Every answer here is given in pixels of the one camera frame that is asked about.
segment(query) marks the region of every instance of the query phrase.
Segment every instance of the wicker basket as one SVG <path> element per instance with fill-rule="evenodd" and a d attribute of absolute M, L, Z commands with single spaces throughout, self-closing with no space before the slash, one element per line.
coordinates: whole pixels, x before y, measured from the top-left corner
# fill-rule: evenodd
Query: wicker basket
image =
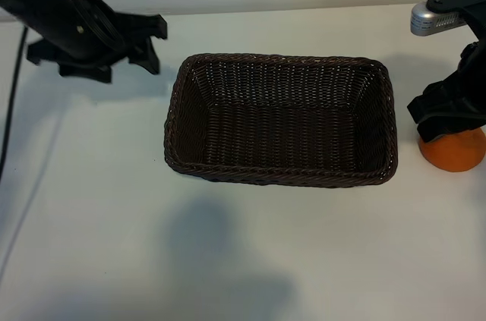
<path fill-rule="evenodd" d="M 210 181 L 382 184 L 398 163 L 388 71 L 366 58 L 195 55 L 164 144 L 171 168 Z"/>

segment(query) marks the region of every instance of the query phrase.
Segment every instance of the silver sensor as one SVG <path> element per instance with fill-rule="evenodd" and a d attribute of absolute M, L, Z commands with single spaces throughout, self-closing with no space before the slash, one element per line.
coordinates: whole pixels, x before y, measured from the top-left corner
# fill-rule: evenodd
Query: silver sensor
<path fill-rule="evenodd" d="M 417 36 L 428 36 L 465 25 L 458 12 L 436 14 L 427 8 L 426 2 L 416 4 L 412 9 L 410 30 Z"/>

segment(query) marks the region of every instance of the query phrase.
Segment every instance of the black cable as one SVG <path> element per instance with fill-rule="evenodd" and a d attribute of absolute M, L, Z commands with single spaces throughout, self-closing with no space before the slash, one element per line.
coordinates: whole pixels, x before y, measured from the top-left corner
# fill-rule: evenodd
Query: black cable
<path fill-rule="evenodd" d="M 28 27 L 24 27 L 21 42 L 17 50 L 17 59 L 15 60 L 14 76 L 12 77 L 12 86 L 10 88 L 10 98 L 8 99 L 7 117 L 5 119 L 5 128 L 3 130 L 2 156 L 0 157 L 0 183 L 2 182 L 3 168 L 7 159 L 8 141 L 10 139 L 10 127 L 12 116 L 14 115 L 15 92 L 17 91 L 18 76 L 21 72 L 22 59 L 24 58 L 24 46 L 27 39 Z"/>

